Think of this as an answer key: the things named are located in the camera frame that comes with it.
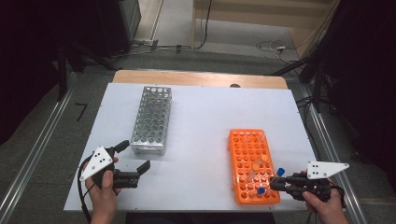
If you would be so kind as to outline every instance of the cable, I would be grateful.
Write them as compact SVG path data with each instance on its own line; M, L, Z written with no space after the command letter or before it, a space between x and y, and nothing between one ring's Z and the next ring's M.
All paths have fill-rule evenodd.
M79 199L81 200L81 209L82 209L82 212L84 213L84 216L85 216L85 218L87 219L87 222L88 222L88 223L91 223L91 215L90 215L90 212L88 211L87 204L85 204L85 201L84 201L84 197L85 197L85 196L82 195L81 181L79 181L79 178L81 177L82 170L83 170L83 168L84 168L84 164L85 164L86 162L90 161L90 160L91 160L91 157L92 157L92 156L89 156L87 159L85 159L85 160L81 163L81 165L78 167L78 176L77 176L77 178L78 178L78 180L77 180L78 195L79 195Z
M171 48L171 49L190 49L190 50L197 50L197 49L201 49L204 44L206 43L206 39L207 39L207 25L209 23L209 15L210 15L210 10L212 8L212 2L213 0L210 0L209 2L209 8L207 9L207 14L206 14L206 22L205 22L205 36L204 36L204 40L201 42L201 45L197 48L191 48L191 46L185 46L185 45L176 45L176 46L172 46L172 45L162 45L162 46L155 46L156 48L162 48L162 50Z
M271 51L271 50L269 50L269 49L262 49L261 44L263 44L263 43L271 43L271 42L273 42L273 41L274 41L274 40L262 41L262 42L260 42L260 43L257 43L257 44L256 44L256 48L259 49L259 50L262 50L262 51Z
M323 33L323 30L322 30L322 28L323 28L323 26L329 21L329 17L330 17L330 15L332 14L332 12L333 12L333 10L335 9L335 6L336 6L336 4L334 4L333 6L332 6L332 8L330 9L330 11L329 11L329 13L327 14L327 16L326 16L326 19L324 19L324 21L323 21L323 23L320 25L320 27L303 43L303 44L301 44L300 46L298 46L297 48L295 48L295 49L298 49L298 48L300 48L301 46L303 46L303 45L305 45L305 44L307 44L308 43L308 41L310 40L310 39L312 39L317 33L318 33L318 31L319 30L321 30L321 32Z
M201 0L201 8L204 8L204 0ZM202 38L202 21L203 21L203 19L202 19L202 17L204 16L204 11L203 10L201 10L201 21L200 21L200 39L202 40L203 38Z
M90 190L93 188L93 186L95 186L95 183L92 184L92 186L87 190L87 192L85 192L83 198L85 199L85 196L90 192Z
M300 73L297 72L296 69L297 69L297 68L293 68L293 71L294 71L294 73L295 73L297 76L299 76L301 72L300 72Z
M334 185L334 183L332 181L330 182L330 184L332 185L331 189L337 189L338 193L340 193L340 195L341 195L341 207L346 208L347 207L346 199L345 199L346 192L340 186Z
M289 42L286 41L286 40L275 40L275 41L272 41L272 42L270 43L270 50L271 50L271 52L272 52L278 59L282 60L283 62L285 62L285 63L291 63L291 62L289 62L289 61L283 59L282 57L280 57L280 54L283 52L283 50L281 50L280 53L277 54L277 53L275 53L274 50L272 49L272 45L273 45L275 42L277 42L277 41L284 41L284 42L286 43L286 46L285 46L285 47L287 47L287 46L289 45Z
M151 48L150 45L144 45L144 44L142 44L142 45L140 45L139 47L135 47L135 49L140 48L140 47L142 47L142 46L143 46L143 47ZM118 57L129 56L129 55L147 54L147 53L155 53L155 52L160 52L160 51L164 51L164 50L178 50L178 48L176 48L176 47L173 47L173 48L157 48L157 49L151 50L151 51L143 51L143 52L137 52L137 53L122 54L122 55L119 55Z
M303 98L302 100L299 100L299 101L297 101L297 102L299 103L299 102L301 102L301 101L303 101L303 100L306 100L306 101L307 101L304 105L298 106L298 108L304 107L304 113L303 113L303 116L304 116L304 127L305 127L306 131L308 132L309 136L310 136L311 139L312 139L312 143L314 144L315 150L316 150L317 155L318 155L318 161L321 161L321 156L320 156L320 153L319 153L319 150L318 150L318 145L317 145L317 143L316 143L316 141L315 141L315 139L314 139L313 134L312 134L311 131L308 129L308 125L307 125L307 117L308 117L308 112L309 112L309 110L310 110L310 108L311 108L312 99L313 99L312 96L308 96L308 97L305 97L305 98Z

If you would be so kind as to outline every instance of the hand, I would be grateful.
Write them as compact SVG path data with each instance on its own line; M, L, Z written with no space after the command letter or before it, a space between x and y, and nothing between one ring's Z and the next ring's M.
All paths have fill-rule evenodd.
M322 224L343 224L348 223L341 205L341 195L337 189L332 189L331 198L324 203L315 194L304 192L303 197L306 200L308 211L318 213L320 223Z
M113 161L117 162L119 159L114 157ZM93 207L91 223L111 223L117 210L116 196L121 191L121 189L113 189L113 172L105 171L102 189L94 185L92 178L85 181L85 187L87 189L92 187L89 191Z

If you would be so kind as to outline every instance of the black cable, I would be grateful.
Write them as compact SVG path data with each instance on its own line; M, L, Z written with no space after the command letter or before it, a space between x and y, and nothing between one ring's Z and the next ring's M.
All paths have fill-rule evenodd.
M85 196L90 192L90 190L93 188L93 186L95 186L95 183L93 183L92 184L92 186L87 190L87 192L85 192L85 194L84 194L84 199L85 199Z
M209 8L207 9L207 14L206 14L206 22L205 22L205 36L204 36L204 40L201 42L201 45L197 48L193 48L193 49L201 49L207 39L207 25L209 23L209 15L210 15L210 9L212 8L212 1L210 0L209 2ZM159 46L155 46L156 48L163 48L163 49L167 49L167 48L172 48L172 49L191 49L191 46L185 46L185 45L159 45Z
M343 190L343 188L341 188L340 186L334 185L333 182L330 182L330 184L332 185L332 186L331 186L331 189L337 189L337 190L338 190L338 192L339 192L340 195L341 195L341 206L342 206L343 208L346 208L346 207L347 207L347 205L346 205L346 199L345 199L346 192L345 192L345 191Z
M305 105L304 105L304 127L306 129L306 131L308 132L309 136L312 139L312 143L314 144L315 150L317 152L318 155L318 161L321 161L321 156L319 153L319 149L318 149L318 145L317 142L314 139L314 135L311 133L311 131L308 129L308 125L307 125L307 117L308 117L308 112L311 109L311 105L312 105L312 99L310 99Z
M84 216L85 216L85 218L87 219L87 222L88 222L88 223L91 223L91 215L90 215L90 212L88 211L87 204L85 204L84 196L82 195L81 181L79 181L79 179L81 178L81 173L82 173L82 170L83 170L83 168L84 168L84 164L85 164L86 162L90 161L90 160L91 160L91 157L92 157L92 156L90 156L90 157L88 157L87 159L85 159L85 160L82 162L82 164L78 167L78 176L77 176L77 179L78 179L78 180L77 180L77 185L78 185L78 196L79 196L79 199L81 200L81 209L82 209L82 212L84 213Z
M307 100L311 100L311 99L312 99L312 96L307 96L307 97L304 97L303 99L297 100L296 104L299 104L302 101L307 101Z
M305 103L304 105L299 105L298 108L306 107L307 104L309 104L309 102Z
M297 76L300 75L300 73L298 73L294 68L293 68L293 71L296 73Z
M202 11L202 9L204 8L204 1L202 1L201 0L201 19L200 19L200 27L199 27L199 32L200 32L200 39L202 39L202 14L203 14L203 11Z
M303 43L303 44L301 44L299 47L297 47L297 48L295 48L295 49L298 49L298 48L300 48L301 46L303 46L303 45L305 45L306 43L308 43L308 41L310 40L310 39L312 39L312 37L314 37L315 36L315 34L319 31L319 30L321 30L322 29L322 27L324 26L324 24L326 24L327 23L327 21L328 21L328 19L329 19L329 17L330 17L330 15L332 14L332 12L333 12L333 10L335 9L335 6L336 6L337 4L334 4L333 6L332 6L332 8L330 9L330 11L329 11L329 13L327 14L327 16L326 16L326 19L324 19L324 21L323 21L323 23L320 25L320 27Z

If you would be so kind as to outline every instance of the orange test tube rack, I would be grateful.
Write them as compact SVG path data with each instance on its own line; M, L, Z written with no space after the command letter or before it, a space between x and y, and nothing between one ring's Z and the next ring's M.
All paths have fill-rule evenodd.
M276 171L265 132L261 129L232 129L228 149L231 155L236 201L240 204L279 203L279 191L271 190L269 187L270 177L274 176ZM262 188L265 189L264 193L258 191Z

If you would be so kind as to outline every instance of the white tabletop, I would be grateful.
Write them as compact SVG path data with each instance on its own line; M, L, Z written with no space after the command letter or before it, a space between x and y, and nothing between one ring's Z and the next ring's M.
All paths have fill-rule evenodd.
M130 140L144 86L110 83L98 111L81 161L98 146L114 147ZM170 86L171 107L164 156L136 156L129 147L116 155L116 168L135 171L145 160L151 168L137 189L123 189L121 211L291 211L304 202L281 192L277 204L240 205L234 198L230 153L231 129L263 129L273 164L285 175L306 169L315 155L291 91L197 86ZM91 200L86 197L89 209ZM80 211L75 176L66 211Z

